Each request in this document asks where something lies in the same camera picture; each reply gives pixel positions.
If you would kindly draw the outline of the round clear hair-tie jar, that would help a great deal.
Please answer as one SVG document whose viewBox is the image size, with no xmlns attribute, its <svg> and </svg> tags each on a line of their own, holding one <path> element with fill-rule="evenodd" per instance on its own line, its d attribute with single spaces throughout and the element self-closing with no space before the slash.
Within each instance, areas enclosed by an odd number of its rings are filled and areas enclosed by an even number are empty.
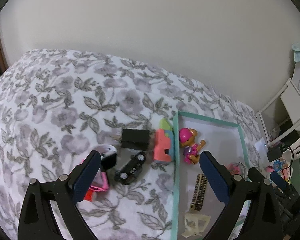
<svg viewBox="0 0 300 240">
<path fill-rule="evenodd" d="M 240 175 L 243 179 L 247 179 L 247 168 L 241 162 L 232 162 L 227 167 L 231 175 Z"/>
</svg>

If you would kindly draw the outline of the red white small bottle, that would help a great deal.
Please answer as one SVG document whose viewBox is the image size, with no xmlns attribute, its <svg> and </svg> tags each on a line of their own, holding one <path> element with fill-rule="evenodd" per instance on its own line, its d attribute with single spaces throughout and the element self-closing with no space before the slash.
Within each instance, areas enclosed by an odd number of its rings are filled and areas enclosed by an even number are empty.
<svg viewBox="0 0 300 240">
<path fill-rule="evenodd" d="M 92 202 L 93 201 L 93 196 L 94 196 L 94 191 L 89 189 L 86 194 L 85 194 L 85 197 L 84 197 L 84 200 L 86 201 L 89 201 L 89 202 Z"/>
</svg>

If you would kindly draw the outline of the gold black patterned lighter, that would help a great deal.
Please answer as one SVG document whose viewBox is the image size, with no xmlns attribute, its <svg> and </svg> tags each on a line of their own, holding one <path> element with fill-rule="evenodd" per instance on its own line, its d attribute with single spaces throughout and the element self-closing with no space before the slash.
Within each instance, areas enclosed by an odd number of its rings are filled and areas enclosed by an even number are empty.
<svg viewBox="0 0 300 240">
<path fill-rule="evenodd" d="M 198 174 L 190 204 L 190 211 L 200 211 L 202 209 L 206 187 L 207 177 L 203 173 Z"/>
</svg>

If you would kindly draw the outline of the cream plastic toy frame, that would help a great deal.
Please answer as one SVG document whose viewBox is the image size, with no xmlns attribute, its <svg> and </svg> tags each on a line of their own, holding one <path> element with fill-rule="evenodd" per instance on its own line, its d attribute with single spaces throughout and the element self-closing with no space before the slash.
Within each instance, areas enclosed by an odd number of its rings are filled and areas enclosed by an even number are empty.
<svg viewBox="0 0 300 240">
<path fill-rule="evenodd" d="M 211 217 L 207 215 L 201 215 L 198 213 L 185 213 L 185 229 L 181 235 L 185 238 L 189 238 L 191 236 L 202 236 L 202 233 L 207 228 L 210 219 Z"/>
</svg>

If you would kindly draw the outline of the black toy car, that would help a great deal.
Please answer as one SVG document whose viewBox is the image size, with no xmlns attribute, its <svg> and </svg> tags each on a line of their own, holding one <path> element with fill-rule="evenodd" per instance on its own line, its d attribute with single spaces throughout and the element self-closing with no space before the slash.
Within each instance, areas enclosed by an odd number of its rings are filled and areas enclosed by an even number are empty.
<svg viewBox="0 0 300 240">
<path fill-rule="evenodd" d="M 115 172 L 114 180 L 122 185 L 130 185 L 133 183 L 142 171 L 142 167 L 146 162 L 146 154 L 141 151 L 131 155 L 126 165 Z"/>
</svg>

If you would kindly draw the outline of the pink dog toy figure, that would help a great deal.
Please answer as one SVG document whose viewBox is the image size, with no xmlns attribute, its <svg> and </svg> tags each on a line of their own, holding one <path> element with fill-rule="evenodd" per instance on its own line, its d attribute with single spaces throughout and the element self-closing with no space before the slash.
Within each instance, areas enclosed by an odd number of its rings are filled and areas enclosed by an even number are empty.
<svg viewBox="0 0 300 240">
<path fill-rule="evenodd" d="M 179 130 L 179 144 L 184 149 L 184 161 L 187 164 L 196 164 L 199 162 L 199 152 L 206 145 L 205 140 L 196 143 L 198 132 L 192 128 L 181 128 Z"/>
</svg>

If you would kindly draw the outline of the black power adapter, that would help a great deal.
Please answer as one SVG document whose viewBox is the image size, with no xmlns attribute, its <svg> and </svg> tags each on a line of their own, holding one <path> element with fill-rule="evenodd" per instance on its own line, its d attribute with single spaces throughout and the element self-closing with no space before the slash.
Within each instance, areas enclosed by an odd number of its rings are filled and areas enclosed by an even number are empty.
<svg viewBox="0 0 300 240">
<path fill-rule="evenodd" d="M 124 128 L 121 135 L 111 135 L 111 137 L 119 141 L 122 148 L 146 151 L 149 146 L 150 131 Z"/>
</svg>

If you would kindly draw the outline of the coral pink eraser block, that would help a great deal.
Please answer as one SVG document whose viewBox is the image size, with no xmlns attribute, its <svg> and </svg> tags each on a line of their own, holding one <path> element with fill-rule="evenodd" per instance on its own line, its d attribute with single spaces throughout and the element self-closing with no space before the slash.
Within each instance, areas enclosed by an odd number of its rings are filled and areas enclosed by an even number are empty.
<svg viewBox="0 0 300 240">
<path fill-rule="evenodd" d="M 155 132 L 153 158 L 159 164 L 171 163 L 175 158 L 173 127 L 165 118 L 160 120 Z"/>
</svg>

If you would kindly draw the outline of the round blue cartoon tin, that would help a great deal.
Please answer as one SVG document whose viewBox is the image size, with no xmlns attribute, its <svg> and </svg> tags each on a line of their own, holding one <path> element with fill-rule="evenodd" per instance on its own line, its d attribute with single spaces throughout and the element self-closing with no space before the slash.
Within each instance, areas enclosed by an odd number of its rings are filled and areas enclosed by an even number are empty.
<svg viewBox="0 0 300 240">
<path fill-rule="evenodd" d="M 277 159 L 273 162 L 273 170 L 275 172 L 280 172 L 282 170 L 282 167 L 283 167 L 283 164 L 279 159 Z"/>
</svg>

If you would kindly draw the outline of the white rectangular device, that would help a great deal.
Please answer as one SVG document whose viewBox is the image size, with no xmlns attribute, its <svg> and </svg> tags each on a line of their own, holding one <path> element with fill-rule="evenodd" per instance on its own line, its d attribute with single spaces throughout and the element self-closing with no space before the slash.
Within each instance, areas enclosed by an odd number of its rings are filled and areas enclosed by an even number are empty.
<svg viewBox="0 0 300 240">
<path fill-rule="evenodd" d="M 257 141 L 254 144 L 256 151 L 258 153 L 258 156 L 260 157 L 261 163 L 263 165 L 268 166 L 269 165 L 269 160 L 267 157 L 267 153 L 268 153 L 268 147 L 266 144 L 266 141 L 264 140 L 264 138 L 261 138 L 259 141 Z"/>
</svg>

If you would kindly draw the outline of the dark grey power bank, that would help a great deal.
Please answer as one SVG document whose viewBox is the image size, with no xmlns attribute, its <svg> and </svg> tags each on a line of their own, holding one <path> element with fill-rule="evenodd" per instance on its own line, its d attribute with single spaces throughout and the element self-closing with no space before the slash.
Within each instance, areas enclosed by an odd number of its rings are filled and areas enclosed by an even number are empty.
<svg viewBox="0 0 300 240">
<path fill-rule="evenodd" d="M 272 161 L 275 161 L 279 158 L 281 158 L 283 155 L 283 147 L 282 145 L 276 145 L 274 147 L 269 147 L 267 152 L 267 158 L 268 161 L 271 163 Z"/>
</svg>

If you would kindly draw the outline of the white wooden shelf unit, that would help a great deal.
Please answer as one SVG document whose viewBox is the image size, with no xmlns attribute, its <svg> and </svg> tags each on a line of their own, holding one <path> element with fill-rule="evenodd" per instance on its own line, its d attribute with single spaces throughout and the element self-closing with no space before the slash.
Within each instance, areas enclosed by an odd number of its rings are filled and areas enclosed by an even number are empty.
<svg viewBox="0 0 300 240">
<path fill-rule="evenodd" d="M 286 150 L 283 157 L 290 160 L 291 154 L 294 154 L 295 160 L 300 159 L 300 91 L 291 78 L 265 106 L 257 111 L 256 118 L 267 147 L 273 147 L 283 142 L 293 132 L 297 132 L 299 138 L 290 145 L 292 152 Z M 287 121 L 292 123 L 290 128 L 279 135 L 270 135 Z"/>
</svg>

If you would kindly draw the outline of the green rimmed white tray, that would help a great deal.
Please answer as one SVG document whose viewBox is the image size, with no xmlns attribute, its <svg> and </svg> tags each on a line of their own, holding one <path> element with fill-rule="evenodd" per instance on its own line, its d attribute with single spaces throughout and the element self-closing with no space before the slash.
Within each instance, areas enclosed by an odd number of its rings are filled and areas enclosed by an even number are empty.
<svg viewBox="0 0 300 240">
<path fill-rule="evenodd" d="M 222 165 L 242 163 L 249 168 L 248 152 L 242 128 L 233 122 L 227 122 L 188 112 L 177 112 L 173 117 L 175 136 L 174 188 L 171 239 L 184 239 L 184 215 L 189 212 L 197 175 L 202 173 L 198 164 L 184 161 L 183 149 L 179 146 L 179 129 L 197 130 L 196 142 L 206 141 L 204 151 L 209 151 Z"/>
</svg>

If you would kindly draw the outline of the floral grey white blanket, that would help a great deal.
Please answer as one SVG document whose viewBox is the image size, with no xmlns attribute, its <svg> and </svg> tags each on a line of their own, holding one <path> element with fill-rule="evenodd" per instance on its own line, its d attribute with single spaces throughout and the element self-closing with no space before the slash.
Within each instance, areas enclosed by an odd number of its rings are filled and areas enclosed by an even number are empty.
<svg viewBox="0 0 300 240">
<path fill-rule="evenodd" d="M 17 238 L 29 181 L 56 180 L 123 128 L 154 131 L 177 111 L 239 124 L 249 164 L 260 138 L 249 106 L 140 61 L 76 50 L 26 52 L 0 77 L 0 226 Z"/>
</svg>

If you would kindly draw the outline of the teal cloth on shelf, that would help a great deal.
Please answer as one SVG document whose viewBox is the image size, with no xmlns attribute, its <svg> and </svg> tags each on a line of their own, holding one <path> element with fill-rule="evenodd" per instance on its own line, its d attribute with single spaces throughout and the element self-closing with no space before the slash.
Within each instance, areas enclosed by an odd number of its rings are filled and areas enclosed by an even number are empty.
<svg viewBox="0 0 300 240">
<path fill-rule="evenodd" d="M 300 48 L 296 45 L 292 45 L 292 51 L 294 53 L 294 62 L 300 62 Z"/>
</svg>

